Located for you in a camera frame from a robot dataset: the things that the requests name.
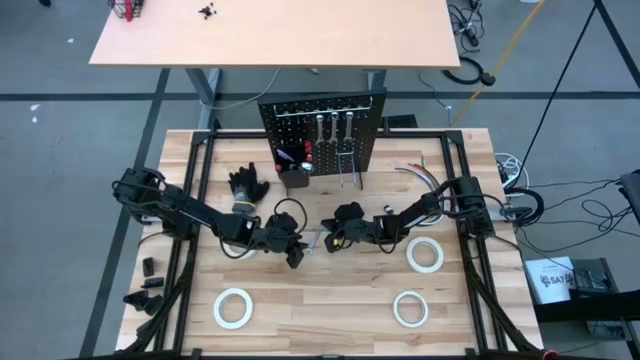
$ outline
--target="black metal frame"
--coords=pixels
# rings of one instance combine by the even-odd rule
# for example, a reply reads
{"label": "black metal frame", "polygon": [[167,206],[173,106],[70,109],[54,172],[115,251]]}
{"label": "black metal frame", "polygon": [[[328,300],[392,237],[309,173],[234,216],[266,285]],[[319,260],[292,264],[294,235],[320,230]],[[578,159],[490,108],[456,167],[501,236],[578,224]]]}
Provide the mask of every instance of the black metal frame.
{"label": "black metal frame", "polygon": [[[467,160],[466,150],[464,147],[464,139],[462,136],[462,132],[459,130],[442,130],[442,131],[390,131],[388,127],[385,127],[384,130],[379,130],[377,134],[378,138],[420,138],[420,139],[434,139],[439,140],[442,147],[442,154],[445,162],[445,168],[448,179],[453,179],[456,177],[456,172],[453,165],[453,157],[451,151],[451,145],[455,146],[456,152],[458,154],[458,159],[460,162],[461,175],[470,175],[469,163]],[[204,139],[208,138],[207,149],[205,153],[205,161],[203,164],[202,178],[201,178],[201,186],[198,192],[198,199],[204,199],[206,194],[206,183],[208,180],[208,175],[211,169],[211,155],[213,153],[213,143],[215,139],[266,139],[267,135],[264,131],[223,131],[217,132],[215,127],[211,133],[201,133],[195,132],[191,141],[191,151],[189,154],[189,162],[187,164],[187,173],[185,175],[185,183],[184,188],[191,190],[192,182],[193,182],[193,173],[195,170],[195,159],[198,153],[198,146],[204,141]],[[464,271],[467,276],[470,274],[475,274],[475,268],[472,269],[473,263],[471,262],[471,252],[468,245],[468,238],[464,236],[464,231],[461,229],[461,225],[456,223],[456,227],[458,229],[458,237],[460,239],[460,250],[462,252],[463,259],[467,259],[468,261],[463,261]],[[491,275],[489,256],[487,254],[487,249],[484,244],[484,239],[476,239],[479,258],[480,258],[480,266],[482,269],[482,276],[484,278],[487,291],[495,299],[495,286],[493,282],[493,277]],[[197,253],[198,240],[197,237],[195,240],[191,240],[189,244],[189,255],[188,261],[195,262],[195,256]],[[173,281],[176,278],[177,273],[177,263],[178,258],[180,257],[180,241],[175,241],[171,251],[171,257],[169,259],[169,268],[167,271],[167,287],[165,289],[165,299],[168,299],[168,296],[171,295],[172,289],[170,286],[173,285]],[[193,267],[185,266],[185,271],[190,269],[194,270]],[[189,274],[188,284],[184,288],[182,292],[182,298],[180,302],[180,308],[178,312],[178,320],[176,325],[176,332],[174,336],[173,351],[181,352],[182,351],[182,340],[184,338],[185,333],[185,324],[187,318],[188,304],[189,304],[189,295],[191,292],[191,279],[193,274]],[[467,281],[467,289],[469,292],[469,303],[471,307],[471,313],[474,322],[474,329],[476,333],[477,346],[479,351],[488,350],[486,333],[484,330],[484,319],[482,317],[481,309],[480,309],[480,301],[478,299],[477,289],[472,286],[469,281]],[[493,326],[496,334],[496,344],[498,346],[498,350],[504,351],[507,350],[506,341],[504,337],[504,332],[502,328],[498,324],[496,320],[496,315],[493,316]],[[166,335],[166,320],[163,322],[161,327],[158,329],[158,336],[156,338],[156,342],[154,344],[154,351],[162,351],[164,347],[164,337]],[[447,357],[447,358],[466,358],[466,356],[462,357]]]}

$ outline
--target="black glove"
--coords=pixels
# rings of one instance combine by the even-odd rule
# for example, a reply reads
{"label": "black glove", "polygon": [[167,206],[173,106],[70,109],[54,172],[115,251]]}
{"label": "black glove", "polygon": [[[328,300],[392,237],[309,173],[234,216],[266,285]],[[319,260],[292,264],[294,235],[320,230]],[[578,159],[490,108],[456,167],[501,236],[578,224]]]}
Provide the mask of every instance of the black glove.
{"label": "black glove", "polygon": [[233,192],[233,212],[241,215],[249,215],[256,208],[256,203],[269,191],[269,182],[258,184],[258,175],[253,163],[249,163],[249,169],[240,167],[237,173],[229,173],[229,185]]}

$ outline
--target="wooden table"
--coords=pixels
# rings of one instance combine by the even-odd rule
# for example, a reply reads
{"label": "wooden table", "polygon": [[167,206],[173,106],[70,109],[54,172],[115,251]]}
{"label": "wooden table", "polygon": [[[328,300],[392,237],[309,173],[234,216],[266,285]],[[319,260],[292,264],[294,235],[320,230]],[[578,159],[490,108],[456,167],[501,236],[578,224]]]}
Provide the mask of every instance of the wooden table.
{"label": "wooden table", "polygon": [[[486,129],[463,130],[471,174],[480,180],[483,192],[504,198]],[[159,170],[167,181],[181,185],[189,153],[192,131],[169,131]],[[340,204],[358,201],[365,219],[383,214],[383,206],[406,208],[427,192],[426,185],[412,174],[398,173],[394,166],[420,163],[440,180],[446,178],[441,145],[430,139],[378,139],[369,172],[363,173],[364,190],[345,184],[338,176],[312,178],[308,188],[289,191],[300,200],[309,215],[302,241],[310,242],[319,221],[333,217]],[[200,154],[196,169],[200,169]],[[213,164],[207,184],[206,203],[230,212],[233,196],[227,184],[228,173],[249,161],[256,163],[259,179],[271,182],[271,189],[259,203],[257,214],[267,219],[285,189],[274,169],[265,140],[216,140]],[[196,171],[194,179],[199,179]],[[195,196],[198,185],[194,185]],[[295,204],[284,205],[299,222],[301,212]],[[510,225],[495,224],[499,236],[515,241]],[[144,235],[157,232],[159,225],[145,228]],[[443,267],[434,274],[419,274],[407,263],[405,249],[416,236],[436,239],[445,252]],[[249,260],[226,258],[218,239],[203,229],[184,337],[185,352],[194,347],[205,354],[260,355],[461,355],[475,347],[473,321],[463,272],[456,228],[443,219],[428,228],[413,228],[396,251],[386,255],[371,244],[328,254],[320,244],[312,256],[292,270],[283,254],[258,253]],[[542,340],[532,307],[523,265],[518,251],[495,239],[487,241],[498,300],[515,325],[530,342],[541,347]],[[130,291],[143,283],[142,259],[156,260],[158,275],[167,271],[171,240],[157,236],[140,248]],[[245,289],[254,301],[251,321],[238,330],[225,330],[213,319],[213,303],[227,288]],[[393,317],[392,302],[405,290],[419,292],[428,302],[429,319],[416,329],[402,327]],[[225,306],[226,316],[237,320],[243,312],[241,301]],[[417,317],[415,303],[401,304],[407,319]],[[490,346],[495,347],[488,311],[483,305]],[[173,338],[177,306],[170,315],[168,339]],[[118,338],[118,348],[135,339],[135,330],[148,317],[127,306]]]}
{"label": "wooden table", "polygon": [[[131,22],[112,12],[89,64],[187,68],[205,104],[222,67],[377,69],[369,88],[378,89],[389,68],[460,66],[446,0],[213,3],[208,20],[198,13],[208,0],[145,1]],[[207,79],[202,67],[216,69]]]}

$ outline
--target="desk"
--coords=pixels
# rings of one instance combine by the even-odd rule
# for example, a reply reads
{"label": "desk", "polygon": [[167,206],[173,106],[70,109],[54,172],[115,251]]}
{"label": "desk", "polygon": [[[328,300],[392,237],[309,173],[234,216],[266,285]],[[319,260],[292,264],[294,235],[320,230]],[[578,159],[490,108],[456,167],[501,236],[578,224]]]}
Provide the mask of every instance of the desk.
{"label": "desk", "polygon": [[132,22],[113,12],[89,63],[100,66],[185,67],[205,104],[221,72],[199,67],[380,69],[460,66],[445,0],[145,1]]}
{"label": "desk", "polygon": [[[159,170],[172,184],[184,181],[189,145],[193,131],[169,131]],[[480,180],[483,192],[504,198],[486,129],[463,131],[471,174]],[[213,164],[207,184],[206,203],[230,212],[233,195],[227,184],[228,173],[249,161],[256,163],[259,179],[271,182],[271,189],[259,203],[262,219],[272,213],[285,189],[274,169],[273,159],[264,139],[217,139]],[[289,190],[289,196],[306,207],[309,223],[302,241],[310,242],[319,221],[333,216],[340,204],[358,201],[365,219],[383,213],[390,204],[404,209],[427,192],[425,184],[412,174],[398,173],[394,166],[421,161],[438,179],[446,179],[442,148],[432,139],[378,139],[369,171],[362,174],[364,190],[345,184],[338,176],[311,179],[308,188]],[[199,154],[196,169],[201,169]],[[194,179],[199,179],[196,170]],[[194,185],[192,196],[197,193]],[[301,221],[295,204],[287,211]],[[499,236],[515,241],[511,227],[495,224]],[[143,236],[157,232],[160,225],[145,228]],[[434,274],[414,272],[407,263],[405,249],[416,236],[436,239],[445,252],[443,267]],[[443,219],[428,228],[414,228],[386,255],[371,244],[354,244],[352,248],[328,254],[320,244],[312,256],[306,256],[297,270],[289,269],[283,254],[258,253],[249,260],[226,258],[218,239],[203,229],[200,235],[196,270],[190,298],[183,351],[198,347],[204,354],[235,355],[462,355],[464,348],[475,347],[469,296],[461,262],[459,240],[452,220]],[[542,347],[520,256],[513,247],[494,239],[487,241],[491,270],[498,301],[528,340]],[[157,236],[140,248],[131,282],[131,292],[143,283],[142,259],[156,260],[157,276],[164,275],[171,240]],[[181,254],[186,253],[186,244]],[[213,303],[224,289],[245,289],[254,301],[251,321],[239,330],[224,330],[213,319]],[[392,302],[402,291],[414,289],[429,304],[429,319],[417,329],[400,326],[393,317]],[[242,305],[225,307],[228,316],[238,315]],[[416,315],[417,307],[404,305],[401,311]],[[485,329],[493,334],[490,317],[485,313]],[[177,306],[169,317],[168,339],[175,331]],[[117,348],[135,340],[136,328],[148,317],[127,306]],[[488,336],[495,348],[493,336]]]}

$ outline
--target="pegboard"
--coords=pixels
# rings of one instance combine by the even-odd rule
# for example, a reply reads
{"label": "pegboard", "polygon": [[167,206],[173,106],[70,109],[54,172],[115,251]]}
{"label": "pegboard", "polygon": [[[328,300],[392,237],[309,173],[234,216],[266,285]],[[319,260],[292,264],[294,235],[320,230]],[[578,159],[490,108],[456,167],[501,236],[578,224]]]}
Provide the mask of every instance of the pegboard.
{"label": "pegboard", "polygon": [[[345,183],[351,181],[351,173],[364,172],[369,168],[371,153],[375,143],[386,90],[362,93],[340,93],[314,96],[286,97],[282,95],[264,96],[258,101],[258,108],[267,133],[271,153],[278,163],[277,150],[291,155],[297,161],[304,161],[304,152],[297,149],[306,141],[311,142],[312,163],[315,166],[311,176],[339,174],[337,153],[342,155],[340,165],[345,174]],[[332,142],[332,113],[337,113],[336,141]],[[352,141],[345,141],[347,114],[352,113]],[[322,120],[322,139],[318,142],[318,115]]]}

